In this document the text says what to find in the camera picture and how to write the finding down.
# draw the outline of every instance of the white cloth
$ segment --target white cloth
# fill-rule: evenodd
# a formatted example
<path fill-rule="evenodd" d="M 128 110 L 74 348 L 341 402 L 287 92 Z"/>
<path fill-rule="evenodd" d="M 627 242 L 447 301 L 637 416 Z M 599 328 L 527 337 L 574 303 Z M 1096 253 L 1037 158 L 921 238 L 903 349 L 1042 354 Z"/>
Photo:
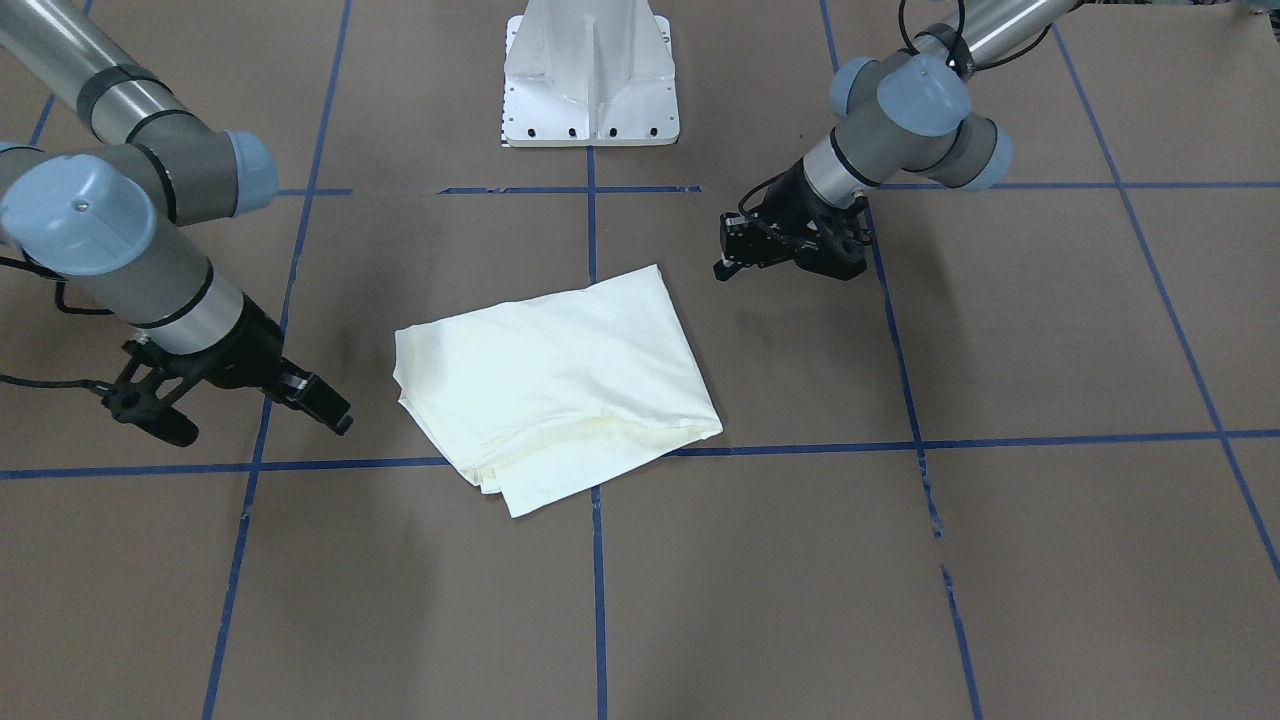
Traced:
<path fill-rule="evenodd" d="M 723 429 L 657 265 L 397 331 L 394 378 L 512 518 Z"/>

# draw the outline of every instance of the white plastic base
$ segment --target white plastic base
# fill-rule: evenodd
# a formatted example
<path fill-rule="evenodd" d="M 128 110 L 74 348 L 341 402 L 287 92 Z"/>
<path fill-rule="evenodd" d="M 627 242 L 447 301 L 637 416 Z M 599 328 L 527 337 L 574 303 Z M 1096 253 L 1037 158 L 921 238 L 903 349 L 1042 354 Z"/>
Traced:
<path fill-rule="evenodd" d="M 648 10 L 644 3 L 643 10 Z M 671 23 L 667 18 L 652 15 L 660 35 L 660 49 L 654 42 L 639 37 L 649 33 L 644 18 L 636 13 L 632 26 L 623 32 L 634 32 L 637 37 L 635 47 L 660 51 L 658 67 L 666 65 L 669 73 L 654 76 L 623 69 L 618 65 L 625 58 L 602 56 L 608 44 L 600 41 L 600 31 L 593 17 L 579 17 L 570 22 L 581 24 L 575 28 L 586 35 L 586 42 L 576 47 L 548 47 L 548 41 L 556 33 L 538 28 L 535 37 L 529 37 L 525 50 L 536 60 L 532 65 L 524 63 L 522 70 L 512 73 L 512 63 L 507 63 L 507 85 L 503 91 L 502 142 L 512 147 L 575 147 L 585 145 L 671 145 L 680 137 L 680 113 L 676 106 L 675 64 L 671 53 Z M 511 60 L 512 44 L 526 15 L 516 15 L 507 22 L 507 56 Z M 568 63 L 554 64 L 553 54 L 568 54 Z M 566 60 L 566 55 L 559 56 Z M 631 68 L 644 64 L 644 59 L 634 59 Z M 554 77 L 558 67 L 561 77 Z M 541 73 L 531 72 L 541 69 Z M 605 69 L 612 70 L 605 77 Z"/>

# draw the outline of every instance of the silver robot arm segment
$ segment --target silver robot arm segment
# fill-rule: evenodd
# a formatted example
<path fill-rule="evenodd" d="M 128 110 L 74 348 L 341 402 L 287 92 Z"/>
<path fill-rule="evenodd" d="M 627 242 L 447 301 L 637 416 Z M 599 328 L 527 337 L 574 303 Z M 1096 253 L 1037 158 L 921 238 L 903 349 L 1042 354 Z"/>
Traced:
<path fill-rule="evenodd" d="M 63 0 L 0 0 L 0 45 L 109 143 L 50 156 L 0 142 L 0 242 L 140 331 L 116 380 L 90 388 L 111 415 L 191 445 L 198 430 L 173 405 L 207 380 L 256 387 L 346 433 L 349 402 L 283 356 L 279 325 L 179 229 L 274 200 L 262 142 L 210 131 Z"/>
<path fill-rule="evenodd" d="M 964 83 L 1043 36 L 1080 0 L 964 5 L 888 58 L 856 58 L 837 70 L 828 100 L 840 123 L 788 170 L 748 193 L 737 213 L 721 217 L 717 279 L 786 260 L 837 279 L 861 274 L 867 193 L 899 170 L 965 191 L 1000 182 L 1012 161 L 1012 140 L 972 110 Z M 748 210 L 746 200 L 764 188 L 764 200 Z"/>

